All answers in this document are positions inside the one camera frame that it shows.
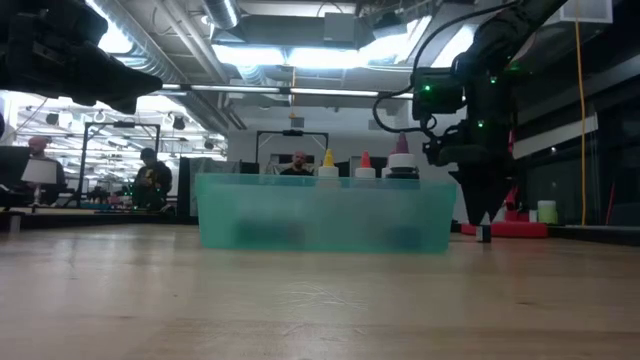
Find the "metal frame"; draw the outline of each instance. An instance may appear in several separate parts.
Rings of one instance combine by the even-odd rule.
[[[268,131],[268,130],[258,130],[256,132],[256,160],[255,162],[258,163],[258,155],[260,153],[260,135],[262,134],[279,134],[282,136],[305,136],[305,135],[309,135],[309,136],[314,136],[314,135],[319,135],[319,136],[324,136],[324,148],[325,150],[329,148],[329,133],[321,133],[321,132],[304,132],[304,131],[300,131],[297,132],[298,134],[301,135],[290,135],[291,133],[287,130],[284,131]]]
[[[87,145],[89,144],[89,140],[93,139],[93,135],[95,135],[95,134],[91,134],[91,136],[89,136],[89,129],[92,126],[102,126],[103,128],[106,127],[106,126],[117,127],[116,125],[118,125],[120,123],[122,123],[122,122],[86,122],[86,123],[84,123],[84,135],[82,137],[82,156],[81,156],[81,160],[80,160],[80,174],[78,174],[78,189],[69,198],[69,200],[67,200],[67,203],[65,204],[64,207],[69,205],[69,203],[71,203],[71,201],[73,201],[73,200],[76,200],[76,207],[78,207],[78,208],[80,207],[80,201],[82,199],[82,187],[84,186],[85,165],[86,165],[86,161],[87,161]],[[151,128],[155,128],[156,129],[155,150],[156,150],[156,153],[158,153],[158,150],[160,148],[160,125],[158,125],[158,124],[133,124],[132,127],[136,127],[136,126],[151,127]]]

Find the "desk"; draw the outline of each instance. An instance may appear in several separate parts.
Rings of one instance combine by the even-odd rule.
[[[220,251],[176,225],[4,239],[3,360],[640,358],[636,248],[452,235],[445,255]]]

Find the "black cable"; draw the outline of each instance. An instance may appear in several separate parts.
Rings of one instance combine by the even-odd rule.
[[[401,132],[418,132],[418,131],[422,131],[421,128],[419,127],[413,127],[413,128],[404,128],[404,129],[394,129],[391,128],[389,126],[386,126],[385,124],[382,123],[382,121],[380,120],[380,117],[378,116],[378,105],[380,105],[380,102],[382,102],[382,100],[384,99],[390,99],[394,96],[398,96],[401,94],[404,94],[407,91],[410,91],[411,89],[413,89],[414,86],[414,78],[413,78],[413,74],[415,74],[416,70],[418,69],[418,62],[420,61],[420,56],[422,56],[422,53],[424,52],[424,50],[427,48],[427,45],[429,45],[429,43],[431,41],[433,41],[433,39],[440,34],[442,31],[444,31],[445,29],[447,29],[448,27],[455,25],[459,22],[465,21],[465,20],[469,20],[471,18],[477,17],[477,16],[482,16],[482,15],[486,15],[486,14],[490,14],[492,12],[495,11],[499,11],[499,10],[503,10],[506,8],[509,8],[511,6],[514,6],[518,4],[518,1],[513,1],[507,4],[503,4],[503,5],[499,5],[499,6],[494,6],[485,10],[481,10],[481,11],[476,11],[467,15],[463,15],[460,16],[458,18],[455,18],[447,23],[444,23],[442,26],[440,26],[439,28],[437,28],[433,33],[431,33],[426,39],[425,41],[422,43],[422,45],[420,45],[420,48],[418,49],[418,52],[416,53],[416,57],[413,60],[413,72],[412,72],[412,76],[411,76],[411,80],[409,83],[409,86],[407,86],[406,88],[400,90],[400,91],[396,91],[393,93],[389,93],[389,94],[384,94],[380,97],[378,97],[378,99],[376,99],[376,101],[373,103],[373,119],[376,121],[376,123],[378,124],[378,126],[380,126],[380,128],[382,128],[383,130],[390,132],[390,133],[401,133]]]

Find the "translucent plastic bin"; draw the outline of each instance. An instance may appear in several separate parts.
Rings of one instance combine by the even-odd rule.
[[[196,194],[208,248],[439,253],[449,244],[456,186],[198,174]]]

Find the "computer monitor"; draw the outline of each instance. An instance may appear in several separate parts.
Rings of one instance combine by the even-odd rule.
[[[28,147],[0,146],[0,184],[21,184],[30,154]]]

